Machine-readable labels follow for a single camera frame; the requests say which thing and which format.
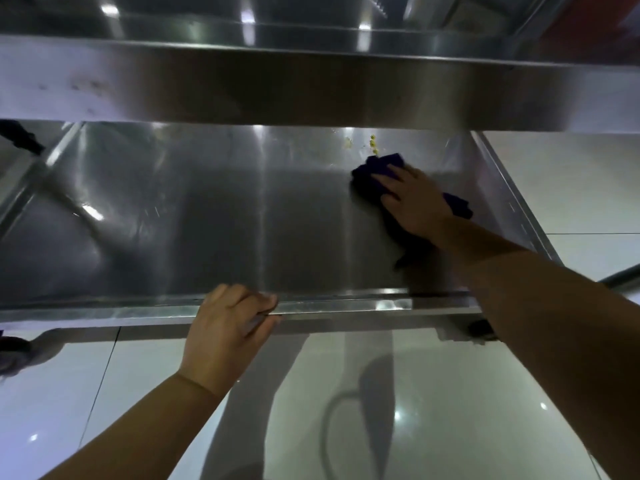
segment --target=metal shelf surface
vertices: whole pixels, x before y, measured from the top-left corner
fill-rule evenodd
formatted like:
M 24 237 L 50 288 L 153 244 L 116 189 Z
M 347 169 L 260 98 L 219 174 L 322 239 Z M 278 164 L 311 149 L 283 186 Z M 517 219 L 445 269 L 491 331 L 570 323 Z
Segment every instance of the metal shelf surface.
M 437 251 L 406 268 L 350 171 L 402 153 L 474 220 L 554 253 L 481 134 L 84 123 L 34 163 L 0 225 L 0 326 L 184 323 L 240 282 L 278 313 L 476 314 Z

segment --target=white tile floor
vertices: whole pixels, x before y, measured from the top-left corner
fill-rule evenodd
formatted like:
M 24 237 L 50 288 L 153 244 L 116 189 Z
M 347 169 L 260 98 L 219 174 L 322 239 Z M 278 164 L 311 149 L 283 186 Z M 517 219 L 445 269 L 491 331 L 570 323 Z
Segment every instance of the white tile floor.
M 601 279 L 640 262 L 640 137 L 488 136 L 567 266 Z M 177 368 L 184 343 L 176 329 L 122 329 L 115 346 L 115 330 L 76 333 L 48 362 L 0 383 L 0 464 L 13 479 L 36 479 L 99 434 Z M 598 480 L 503 345 L 441 342 L 433 330 L 274 337 L 173 478 L 382 470 Z
M 80 445 L 117 328 L 12 332 L 57 344 L 57 355 L 0 379 L 0 465 L 3 478 L 36 479 Z

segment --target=left hand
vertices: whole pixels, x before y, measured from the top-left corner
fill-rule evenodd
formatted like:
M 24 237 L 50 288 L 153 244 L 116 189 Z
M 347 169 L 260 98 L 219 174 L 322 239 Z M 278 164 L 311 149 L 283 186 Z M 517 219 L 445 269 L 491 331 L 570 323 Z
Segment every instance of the left hand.
M 281 317 L 267 315 L 247 333 L 249 322 L 274 309 L 277 302 L 276 296 L 264 296 L 242 285 L 219 285 L 205 297 L 189 329 L 178 374 L 222 400 Z

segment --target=cleaning rag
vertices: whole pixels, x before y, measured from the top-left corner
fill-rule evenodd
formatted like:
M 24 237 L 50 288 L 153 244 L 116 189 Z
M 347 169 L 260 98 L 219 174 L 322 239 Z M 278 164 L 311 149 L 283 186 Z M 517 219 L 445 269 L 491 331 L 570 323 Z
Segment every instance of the cleaning rag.
M 404 168 L 404 159 L 400 153 L 386 155 L 384 157 L 371 156 L 366 162 L 351 172 L 353 177 L 351 186 L 354 191 L 366 201 L 377 206 L 381 213 L 385 228 L 391 238 L 405 250 L 405 254 L 396 262 L 396 268 L 401 268 L 414 261 L 433 245 L 427 239 L 423 239 L 405 231 L 387 209 L 382 206 L 380 197 L 391 193 L 379 181 L 372 178 L 372 175 L 386 175 L 397 178 L 396 174 L 388 166 L 393 165 Z M 469 209 L 469 202 L 452 194 L 443 193 L 442 196 L 451 208 L 453 215 L 470 219 L 474 213 Z

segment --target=right hand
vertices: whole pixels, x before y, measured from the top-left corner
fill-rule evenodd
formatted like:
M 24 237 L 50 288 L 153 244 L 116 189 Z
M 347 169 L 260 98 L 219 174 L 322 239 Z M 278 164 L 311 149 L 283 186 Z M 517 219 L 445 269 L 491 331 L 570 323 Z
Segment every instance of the right hand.
M 246 370 L 281 317 L 268 315 L 251 332 L 249 322 L 275 308 L 275 296 L 242 285 L 219 285 L 202 302 L 184 345 L 178 375 L 208 389 L 219 401 Z
M 394 193 L 382 195 L 382 205 L 405 231 L 430 239 L 439 222 L 453 215 L 442 192 L 432 179 L 416 168 L 409 165 L 404 168 L 389 165 L 389 168 L 398 180 L 386 175 L 372 175 Z

